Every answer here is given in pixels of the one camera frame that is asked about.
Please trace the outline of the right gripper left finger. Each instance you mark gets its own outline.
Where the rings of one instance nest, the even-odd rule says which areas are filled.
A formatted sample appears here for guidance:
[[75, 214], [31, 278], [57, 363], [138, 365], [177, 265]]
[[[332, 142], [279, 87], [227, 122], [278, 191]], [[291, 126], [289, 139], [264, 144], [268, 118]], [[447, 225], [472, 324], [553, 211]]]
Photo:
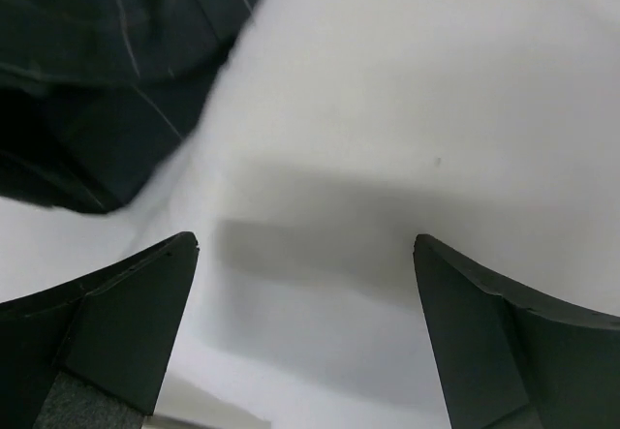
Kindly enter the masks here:
[[1, 305], [4, 428], [140, 428], [192, 287], [189, 231]]

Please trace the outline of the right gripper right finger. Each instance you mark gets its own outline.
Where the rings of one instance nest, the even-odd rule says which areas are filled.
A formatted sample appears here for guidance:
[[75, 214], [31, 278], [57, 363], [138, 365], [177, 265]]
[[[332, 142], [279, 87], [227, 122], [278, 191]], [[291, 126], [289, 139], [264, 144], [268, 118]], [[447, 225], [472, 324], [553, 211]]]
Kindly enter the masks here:
[[618, 427], [617, 317], [527, 287], [428, 234], [413, 259], [451, 427]]

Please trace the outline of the dark grey checked pillowcase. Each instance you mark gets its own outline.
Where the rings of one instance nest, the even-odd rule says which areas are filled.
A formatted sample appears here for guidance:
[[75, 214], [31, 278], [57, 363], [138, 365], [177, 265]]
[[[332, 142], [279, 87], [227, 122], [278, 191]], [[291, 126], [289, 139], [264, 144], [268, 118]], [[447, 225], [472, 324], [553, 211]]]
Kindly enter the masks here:
[[260, 0], [1, 0], [1, 194], [107, 214], [194, 132]]

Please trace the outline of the white pillow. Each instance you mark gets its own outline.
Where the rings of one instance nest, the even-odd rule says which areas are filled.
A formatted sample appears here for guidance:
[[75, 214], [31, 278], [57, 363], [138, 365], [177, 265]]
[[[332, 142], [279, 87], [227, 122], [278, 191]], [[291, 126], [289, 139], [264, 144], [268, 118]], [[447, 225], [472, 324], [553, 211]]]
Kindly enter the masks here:
[[1, 297], [182, 230], [201, 253], [161, 412], [448, 427], [417, 235], [619, 312], [619, 0], [262, 0], [129, 208], [2, 201]]

